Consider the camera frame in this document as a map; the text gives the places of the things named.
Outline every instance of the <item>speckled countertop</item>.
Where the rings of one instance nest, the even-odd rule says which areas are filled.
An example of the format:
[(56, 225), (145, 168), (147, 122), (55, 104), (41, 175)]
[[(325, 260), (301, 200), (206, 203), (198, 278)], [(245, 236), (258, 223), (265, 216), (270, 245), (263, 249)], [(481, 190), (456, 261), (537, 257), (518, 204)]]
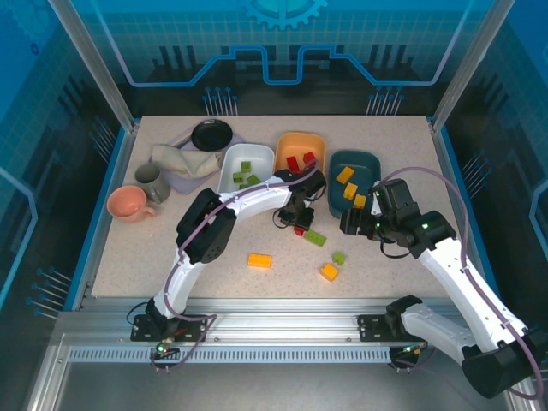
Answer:
[[(129, 160), (124, 184), (134, 183), (134, 171), (146, 162), (152, 145), (167, 143), (201, 121), (200, 116), (143, 117)], [(382, 175), (409, 165), (439, 170), (428, 123), (423, 116), (231, 116), (224, 120), (248, 142), (276, 150), (278, 138), (288, 131), (320, 134), (327, 147), (327, 161), (341, 149), (375, 154)], [(156, 206), (158, 216), (136, 224), (112, 221), (92, 295), (147, 297), (155, 295), (173, 262), (176, 225), (202, 188), (217, 189), (219, 174), (188, 195), (172, 191)], [(407, 173), (411, 193), (424, 213), (442, 212), (456, 227), (443, 183), (421, 173)], [(344, 235), (327, 205), (327, 195), (314, 204), (313, 229), (327, 237), (320, 248), (296, 236), (292, 229), (277, 229), (271, 212), (235, 226), (223, 255), (202, 271), (193, 297), (217, 298), (373, 298), (445, 297), (434, 277), (412, 258), (387, 259), (378, 243), (365, 237)], [(398, 253), (388, 246), (388, 253)], [(335, 251), (348, 255), (333, 283), (324, 280), (321, 266)], [(247, 266), (250, 253), (272, 256), (272, 268)]]

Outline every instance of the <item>wire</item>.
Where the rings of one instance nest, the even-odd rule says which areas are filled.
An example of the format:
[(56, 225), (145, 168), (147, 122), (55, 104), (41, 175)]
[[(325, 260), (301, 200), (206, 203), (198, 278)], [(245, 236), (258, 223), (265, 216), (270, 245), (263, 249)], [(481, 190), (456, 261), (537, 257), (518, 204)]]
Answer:
[[(302, 177), (300, 177), (296, 180), (293, 180), (292, 182), (275, 182), (273, 184), (268, 184), (268, 183), (267, 184), (260, 184), (260, 185), (256, 185), (256, 186), (252, 186), (250, 188), (247, 188), (247, 189), (243, 190), (242, 192), (238, 193), (237, 195), (235, 195), (234, 197), (230, 197), (228, 200), (224, 201), (221, 205), (218, 205), (215, 209), (213, 209), (213, 211), (210, 212), (207, 215), (207, 217), (205, 217), (201, 221), (200, 224), (198, 224), (196, 229), (194, 229), (194, 231), (181, 244), (181, 246), (178, 249), (179, 261), (173, 265), (173, 268), (171, 269), (170, 274), (168, 275), (167, 279), (165, 280), (165, 285), (164, 285), (164, 304), (165, 304), (165, 307), (168, 309), (168, 311), (171, 314), (173, 314), (173, 316), (175, 318), (182, 319), (184, 321), (203, 321), (203, 320), (208, 320), (208, 319), (210, 319), (211, 321), (206, 326), (204, 331), (201, 333), (200, 337), (196, 341), (196, 344), (190, 349), (190, 351), (188, 351), (187, 355), (185, 355), (180, 362), (176, 363), (174, 366), (171, 366), (170, 369), (173, 370), (173, 369), (181, 366), (182, 364), (184, 364), (190, 358), (190, 356), (192, 355), (194, 350), (197, 349), (198, 345), (204, 340), (204, 338), (206, 337), (206, 333), (208, 332), (208, 330), (211, 328), (211, 326), (213, 325), (213, 323), (217, 319), (216, 314), (205, 315), (205, 316), (201, 316), (201, 317), (187, 317), (187, 316), (181, 315), (177, 311), (175, 311), (175, 309), (170, 304), (168, 296), (170, 294), (169, 290), (170, 290), (171, 280), (173, 279), (173, 276), (177, 272), (177, 269), (179, 268), (179, 266), (180, 266), (180, 264), (181, 264), (181, 262), (184, 258), (185, 248), (198, 235), (198, 233), (206, 226), (206, 224), (209, 222), (209, 220), (211, 220), (213, 217), (215, 217), (223, 208), (225, 208), (229, 204), (235, 202), (236, 200), (238, 200), (239, 198), (241, 198), (241, 197), (243, 197), (247, 194), (250, 194), (250, 193), (253, 193), (255, 191), (265, 189), (265, 188), (269, 189), (269, 188), (289, 187), (289, 186), (293, 186), (295, 184), (299, 184), (301, 182), (304, 182), (306, 179), (310, 178), (318, 170), (319, 161), (317, 159), (314, 159), (314, 160), (310, 161), (307, 164), (307, 167), (310, 166), (310, 165), (313, 165), (313, 167), (311, 169), (305, 170), (304, 172), (306, 172), (306, 174), (304, 176), (302, 176)], [(157, 370), (159, 370), (159, 367), (156, 366), (153, 357), (151, 357), (151, 365), (154, 366)]]
[(497, 306), (493, 303), (493, 301), (491, 301), (491, 299), (487, 296), (485, 291), (481, 289), (479, 284), (476, 282), (474, 276), (472, 276), (472, 273), (468, 269), (468, 263), (466, 261), (466, 258), (467, 258), (467, 243), (468, 243), (468, 231), (470, 229), (470, 222), (468, 219), (468, 209), (466, 207), (466, 204), (464, 203), (464, 200), (462, 199), (461, 193), (459, 193), (458, 188), (456, 188), (455, 185), (451, 181), (449, 181), (449, 179), (442, 176), (437, 171), (430, 170), (426, 167), (419, 167), (419, 166), (404, 167), (402, 169), (396, 170), (393, 173), (388, 174), (380, 183), (382, 184), (384, 182), (387, 182), (393, 176), (397, 176), (398, 174), (401, 174), (406, 171), (422, 171), (432, 176), (436, 176), (437, 178), (445, 182), (445, 184), (447, 184), (447, 186), (453, 191), (453, 193), (455, 193), (455, 196), (458, 198), (459, 203), (461, 204), (461, 207), (462, 207), (462, 211), (464, 212), (464, 235), (462, 236), (462, 246), (461, 246), (462, 270), (464, 271), (466, 278), (472, 284), (472, 286), (474, 287), (476, 292), (479, 294), (481, 299), (495, 313), (497, 318), (501, 321), (502, 326), (508, 329), (512, 337), (515, 338), (517, 343), (520, 345), (529, 363), (531, 364), (531, 368), (533, 369), (533, 374), (535, 378), (537, 379), (537, 392), (535, 394), (531, 394), (531, 395), (525, 394), (513, 388), (509, 388), (508, 391), (514, 394), (515, 396), (518, 396), (526, 400), (540, 400), (544, 395), (545, 387), (543, 386), (543, 379), (540, 373), (539, 365), (537, 364), (537, 361), (534, 359), (533, 353), (531, 352), (531, 350), (529, 349), (525, 341), (523, 341), (523, 338), (521, 338), (521, 336), (515, 330), (514, 326), (509, 322), (509, 320), (506, 317), (504, 317), (504, 314), (502, 314), (501, 311), (497, 308)]
[(147, 303), (148, 303), (148, 301), (140, 302), (139, 304), (137, 304), (136, 306), (134, 306), (131, 310), (129, 310), (129, 312), (126, 314), (126, 321), (128, 321), (128, 324), (129, 324), (129, 325), (133, 325), (133, 324), (134, 324), (134, 323), (131, 323), (131, 322), (129, 321), (129, 316), (131, 315), (131, 313), (132, 313), (133, 311), (135, 311), (137, 308), (142, 307), (142, 306), (144, 306), (144, 305), (147, 304)]
[(392, 254), (387, 254), (384, 252), (384, 240), (381, 238), (380, 239), (380, 252), (382, 254), (384, 254), (386, 257), (388, 257), (389, 259), (404, 259), (405, 257), (407, 257), (408, 255), (411, 254), (411, 252), (408, 252), (408, 253), (405, 253), (405, 254), (398, 254), (398, 255), (392, 255)]

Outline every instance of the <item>beige towel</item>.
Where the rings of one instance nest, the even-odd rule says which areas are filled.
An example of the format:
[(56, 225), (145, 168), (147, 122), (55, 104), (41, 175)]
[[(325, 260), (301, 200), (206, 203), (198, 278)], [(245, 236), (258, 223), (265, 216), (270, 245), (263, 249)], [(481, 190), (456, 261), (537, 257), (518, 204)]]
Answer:
[(182, 178), (200, 178), (221, 168), (223, 152), (181, 151), (173, 146), (156, 144), (152, 147), (152, 161)]

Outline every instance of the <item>glass panel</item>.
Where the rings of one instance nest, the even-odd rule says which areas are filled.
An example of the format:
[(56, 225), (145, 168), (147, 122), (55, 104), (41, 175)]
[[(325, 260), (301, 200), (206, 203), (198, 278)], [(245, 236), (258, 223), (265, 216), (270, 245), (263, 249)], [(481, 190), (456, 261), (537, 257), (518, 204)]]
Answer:
[(143, 115), (431, 115), (491, 0), (78, 0)]
[(516, 2), (447, 122), (500, 289), (548, 327), (548, 26), (545, 2)]
[(1, 408), (22, 409), (119, 125), (47, 2), (0, 2), (0, 51)]

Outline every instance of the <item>gray cup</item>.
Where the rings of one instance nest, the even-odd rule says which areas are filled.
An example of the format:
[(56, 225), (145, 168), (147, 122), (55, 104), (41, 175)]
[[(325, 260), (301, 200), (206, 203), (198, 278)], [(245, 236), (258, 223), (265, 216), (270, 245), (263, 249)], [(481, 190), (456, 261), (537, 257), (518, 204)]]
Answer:
[(135, 180), (146, 193), (146, 197), (156, 204), (163, 203), (171, 194), (171, 187), (162, 170), (154, 163), (141, 165), (135, 171)]

